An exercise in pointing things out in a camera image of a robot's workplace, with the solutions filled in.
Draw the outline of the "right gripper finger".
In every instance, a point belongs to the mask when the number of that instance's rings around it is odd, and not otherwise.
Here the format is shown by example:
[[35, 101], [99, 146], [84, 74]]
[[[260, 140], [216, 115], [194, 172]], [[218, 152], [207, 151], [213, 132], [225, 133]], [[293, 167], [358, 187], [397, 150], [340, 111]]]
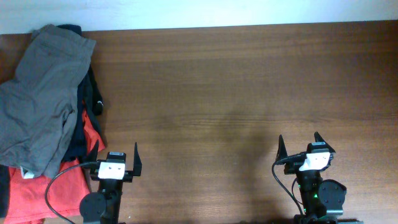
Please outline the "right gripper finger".
[[325, 146], [330, 153], [335, 153], [335, 150], [321, 137], [318, 132], [314, 133], [315, 142], [320, 146]]
[[285, 142], [284, 142], [282, 135], [280, 134], [279, 141], [278, 141], [278, 150], [277, 150], [277, 155], [276, 155], [275, 161], [276, 162], [282, 161], [286, 157], [288, 157], [288, 155], [287, 155], [287, 150], [285, 147]]

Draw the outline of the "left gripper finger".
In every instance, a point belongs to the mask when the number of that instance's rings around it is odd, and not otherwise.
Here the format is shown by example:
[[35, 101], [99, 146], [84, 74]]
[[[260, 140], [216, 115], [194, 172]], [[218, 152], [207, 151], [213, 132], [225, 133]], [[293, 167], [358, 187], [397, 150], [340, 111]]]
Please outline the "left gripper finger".
[[134, 145], [134, 165], [133, 165], [133, 176], [139, 177], [142, 172], [142, 161], [138, 152], [137, 143]]
[[96, 162], [98, 156], [99, 141], [95, 142], [95, 145], [91, 151], [84, 157], [84, 162]]

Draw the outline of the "grey shorts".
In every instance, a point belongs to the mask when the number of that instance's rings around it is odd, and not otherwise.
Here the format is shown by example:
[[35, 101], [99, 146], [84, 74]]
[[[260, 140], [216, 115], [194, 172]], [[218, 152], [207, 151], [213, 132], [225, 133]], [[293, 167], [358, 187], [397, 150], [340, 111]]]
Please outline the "grey shorts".
[[96, 42], [47, 25], [1, 84], [1, 164], [55, 177], [78, 117], [77, 91]]

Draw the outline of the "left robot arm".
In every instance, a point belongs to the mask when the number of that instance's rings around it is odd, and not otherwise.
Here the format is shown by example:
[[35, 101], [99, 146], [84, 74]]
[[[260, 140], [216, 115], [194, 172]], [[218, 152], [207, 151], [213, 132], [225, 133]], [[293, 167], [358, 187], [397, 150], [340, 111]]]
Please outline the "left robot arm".
[[118, 224], [123, 184], [131, 183], [142, 172], [142, 162], [134, 145], [133, 169], [126, 169], [123, 152], [109, 152], [106, 159], [97, 159], [99, 142], [83, 159], [84, 168], [90, 170], [90, 178], [98, 181], [98, 190], [84, 196], [80, 202], [80, 214], [84, 223]]

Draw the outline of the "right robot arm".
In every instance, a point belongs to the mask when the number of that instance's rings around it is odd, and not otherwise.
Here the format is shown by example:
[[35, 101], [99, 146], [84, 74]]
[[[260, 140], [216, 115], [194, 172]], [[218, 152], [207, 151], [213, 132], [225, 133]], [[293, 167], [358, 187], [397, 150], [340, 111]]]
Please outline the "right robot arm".
[[[321, 172], [331, 166], [335, 157], [335, 150], [321, 137], [314, 133], [315, 141], [308, 144], [307, 149], [294, 155], [288, 155], [285, 142], [279, 136], [278, 150], [271, 172], [276, 182], [287, 192], [298, 207], [299, 214], [293, 217], [298, 224], [328, 224], [328, 223], [359, 223], [359, 220], [340, 220], [343, 214], [347, 188], [333, 180], [323, 179]], [[275, 173], [275, 166], [284, 166], [285, 175], [295, 175], [293, 184], [297, 184], [301, 202], [294, 195], [294, 191], [279, 180]]]

